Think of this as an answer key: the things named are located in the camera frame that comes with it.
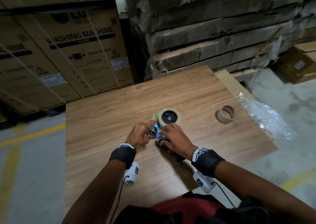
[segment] tape roll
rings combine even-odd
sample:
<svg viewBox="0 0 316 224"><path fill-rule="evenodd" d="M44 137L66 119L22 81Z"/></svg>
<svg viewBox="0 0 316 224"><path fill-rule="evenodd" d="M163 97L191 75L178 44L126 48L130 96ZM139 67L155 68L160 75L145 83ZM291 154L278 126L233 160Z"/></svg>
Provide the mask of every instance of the tape roll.
<svg viewBox="0 0 316 224"><path fill-rule="evenodd" d="M223 111L229 113L230 118L225 117L224 114L223 114ZM229 106L229 105L223 106L221 109L219 109L217 111L216 116L222 123L229 124L229 123L233 122L236 119L236 117L237 117L237 110L235 108L233 108L232 106Z"/></svg>
<svg viewBox="0 0 316 224"><path fill-rule="evenodd" d="M173 115L174 114L176 115L176 120L172 120L172 118L170 117L170 120L164 120L164 119L168 119L169 117L167 117L166 115ZM180 116L180 113L176 110L176 109L173 109L173 108L165 108L164 110L162 110L160 113L159 113L159 116L158 116L158 120L159 120L159 124L160 126L165 126L165 125L168 125L170 123L175 123L177 125L179 125L180 121L181 121L181 116Z"/></svg>

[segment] person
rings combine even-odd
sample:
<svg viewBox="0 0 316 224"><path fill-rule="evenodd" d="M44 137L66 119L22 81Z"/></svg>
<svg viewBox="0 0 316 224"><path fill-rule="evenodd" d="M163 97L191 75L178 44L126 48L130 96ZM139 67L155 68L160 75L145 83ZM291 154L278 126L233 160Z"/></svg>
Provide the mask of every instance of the person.
<svg viewBox="0 0 316 224"><path fill-rule="evenodd" d="M66 214L62 224L105 223L114 199L136 150L145 146L152 136L150 122L133 126L126 145L115 149L107 165L100 171ZM228 209L211 195L192 192L152 208L127 206L115 224L120 223L316 223L316 211L271 182L221 158L214 150L192 144L180 126L171 123L159 133L169 141L162 144L192 161L204 175L215 177L242 202Z"/></svg>

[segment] wooden table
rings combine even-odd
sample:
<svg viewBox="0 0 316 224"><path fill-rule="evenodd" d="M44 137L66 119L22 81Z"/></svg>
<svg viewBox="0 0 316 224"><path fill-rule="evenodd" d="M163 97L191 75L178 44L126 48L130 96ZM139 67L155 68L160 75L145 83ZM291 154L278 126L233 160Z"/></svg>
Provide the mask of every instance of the wooden table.
<svg viewBox="0 0 316 224"><path fill-rule="evenodd" d="M215 113L224 105L238 111L231 124ZM277 147L207 67L140 83L67 104L66 206L69 208L123 143L132 126L164 108L181 114L183 131L197 146L214 149L227 161L244 165ZM187 160L176 163L151 140L137 152L137 183L124 185L117 213L128 204L149 207L197 187Z"/></svg>

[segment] hand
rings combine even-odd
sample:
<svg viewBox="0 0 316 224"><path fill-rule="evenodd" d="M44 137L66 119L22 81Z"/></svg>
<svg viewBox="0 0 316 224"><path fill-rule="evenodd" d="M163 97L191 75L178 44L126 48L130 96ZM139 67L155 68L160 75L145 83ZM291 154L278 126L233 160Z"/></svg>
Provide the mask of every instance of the hand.
<svg viewBox="0 0 316 224"><path fill-rule="evenodd" d="M162 145L167 146L176 154L192 161L193 153L198 147L192 144L190 139L182 131L181 127L177 124L171 123L165 125L159 134L164 135L170 141L162 141Z"/></svg>
<svg viewBox="0 0 316 224"><path fill-rule="evenodd" d="M133 126L133 129L128 134L125 143L131 144L136 150L141 146L145 146L152 138L148 127L154 122L150 120L148 123L140 122Z"/></svg>

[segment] cardboard tape core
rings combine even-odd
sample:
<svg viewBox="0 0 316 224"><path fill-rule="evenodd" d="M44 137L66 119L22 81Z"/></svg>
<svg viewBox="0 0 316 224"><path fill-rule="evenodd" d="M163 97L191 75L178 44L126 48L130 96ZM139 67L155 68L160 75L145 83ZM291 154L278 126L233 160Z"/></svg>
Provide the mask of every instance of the cardboard tape core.
<svg viewBox="0 0 316 224"><path fill-rule="evenodd" d="M223 114L223 111L229 113L230 118L225 117ZM228 123L233 122L236 119L237 110L235 108L233 108L232 106L227 105L227 106L223 106L221 109L219 109L216 115L217 115L217 118L222 123L228 124Z"/></svg>

